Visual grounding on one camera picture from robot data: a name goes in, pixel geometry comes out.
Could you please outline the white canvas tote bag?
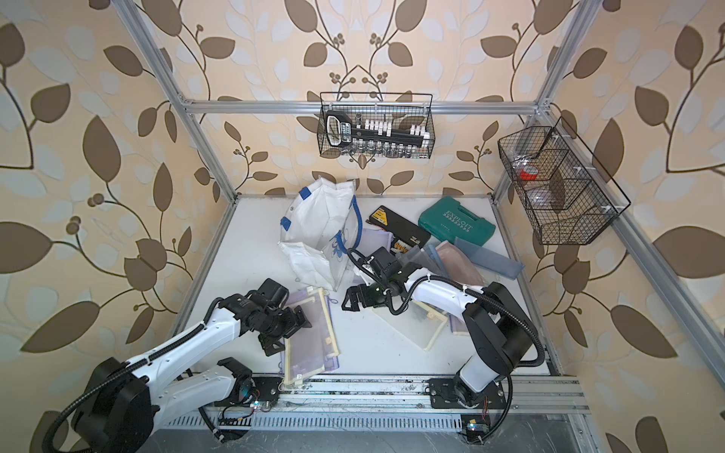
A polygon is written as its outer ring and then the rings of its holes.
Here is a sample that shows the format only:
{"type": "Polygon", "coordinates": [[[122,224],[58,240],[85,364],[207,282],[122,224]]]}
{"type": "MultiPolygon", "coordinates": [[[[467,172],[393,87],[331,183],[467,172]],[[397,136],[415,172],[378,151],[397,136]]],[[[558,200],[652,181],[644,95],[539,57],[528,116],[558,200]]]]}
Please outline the white canvas tote bag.
{"type": "Polygon", "coordinates": [[[347,251],[362,241],[363,219],[356,183],[317,179],[303,187],[281,217],[279,248],[298,279],[338,290],[349,263],[347,251]]]}

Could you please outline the cream mesh pencil pouch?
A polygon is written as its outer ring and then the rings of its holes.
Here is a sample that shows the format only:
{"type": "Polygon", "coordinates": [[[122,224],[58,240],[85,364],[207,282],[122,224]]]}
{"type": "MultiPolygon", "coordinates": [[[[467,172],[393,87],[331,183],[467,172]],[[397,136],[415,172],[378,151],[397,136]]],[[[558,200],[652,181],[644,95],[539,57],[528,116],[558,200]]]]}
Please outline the cream mesh pencil pouch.
{"type": "Polygon", "coordinates": [[[407,311],[392,315],[387,308],[375,308],[373,313],[394,331],[425,352],[429,352],[447,326],[447,315],[427,304],[412,300],[407,311]]]}

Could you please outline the purple mesh pouch cream trim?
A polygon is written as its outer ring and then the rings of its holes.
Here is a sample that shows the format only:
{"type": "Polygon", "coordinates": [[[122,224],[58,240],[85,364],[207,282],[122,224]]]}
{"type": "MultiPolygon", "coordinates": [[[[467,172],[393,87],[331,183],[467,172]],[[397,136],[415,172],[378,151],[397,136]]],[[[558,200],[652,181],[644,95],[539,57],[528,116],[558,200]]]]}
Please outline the purple mesh pouch cream trim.
{"type": "Polygon", "coordinates": [[[301,308],[311,328],[301,328],[284,340],[281,371],[286,386],[302,385],[313,376],[339,368],[340,349],[330,316],[330,300],[322,288],[308,287],[292,294],[291,308],[301,308]]]}

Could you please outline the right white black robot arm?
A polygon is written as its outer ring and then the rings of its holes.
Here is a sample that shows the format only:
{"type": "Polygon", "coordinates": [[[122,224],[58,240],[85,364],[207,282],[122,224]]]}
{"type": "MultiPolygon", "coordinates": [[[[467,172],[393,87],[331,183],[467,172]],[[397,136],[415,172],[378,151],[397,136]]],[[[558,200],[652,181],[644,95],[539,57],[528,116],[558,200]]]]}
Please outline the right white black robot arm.
{"type": "Polygon", "coordinates": [[[483,417],[472,422],[464,437],[483,445],[501,427],[513,406],[513,378],[517,368],[536,368],[546,359],[537,328],[529,315],[502,284],[467,285],[432,273],[415,262],[403,264],[384,247],[366,256],[347,249],[350,262],[367,281],[347,289],[342,309],[385,308],[393,316],[409,310],[412,303],[427,304],[466,325],[474,354],[452,379],[454,401],[468,409],[486,405],[490,385],[506,382],[502,412],[494,422],[483,417]]]}

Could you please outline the purple mesh pencil pouch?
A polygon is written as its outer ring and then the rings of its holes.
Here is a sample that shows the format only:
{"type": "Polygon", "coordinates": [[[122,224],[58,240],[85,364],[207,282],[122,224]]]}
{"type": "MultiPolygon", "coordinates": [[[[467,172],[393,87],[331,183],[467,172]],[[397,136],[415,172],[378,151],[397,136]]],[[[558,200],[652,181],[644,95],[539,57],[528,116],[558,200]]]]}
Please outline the purple mesh pencil pouch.
{"type": "MultiPolygon", "coordinates": [[[[370,256],[376,250],[381,247],[390,249],[393,241],[393,234],[386,230],[374,230],[374,228],[364,228],[362,230],[362,239],[357,250],[364,256],[370,256]]],[[[372,284],[374,281],[371,277],[368,277],[365,273],[360,271],[355,265],[352,266],[353,280],[352,283],[357,284],[372,284]]]]}

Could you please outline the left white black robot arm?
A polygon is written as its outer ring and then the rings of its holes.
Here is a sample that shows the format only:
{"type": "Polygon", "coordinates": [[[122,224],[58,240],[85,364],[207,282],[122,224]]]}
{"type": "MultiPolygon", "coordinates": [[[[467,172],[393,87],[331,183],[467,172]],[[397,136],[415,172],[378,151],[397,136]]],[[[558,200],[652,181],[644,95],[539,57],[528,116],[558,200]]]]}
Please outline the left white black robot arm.
{"type": "Polygon", "coordinates": [[[183,374],[247,332],[258,335],[266,356],[283,351],[286,340],[312,325],[300,307],[287,306],[288,297],[287,288],[266,279],[247,294],[213,300],[200,322],[158,347],[125,362],[102,362],[84,394],[50,423],[42,451],[59,451],[56,435],[70,425],[90,452],[135,452],[159,428],[192,410],[219,441],[227,441],[205,408],[228,402],[254,410],[263,393],[251,369],[224,358],[204,372],[183,374]]]}

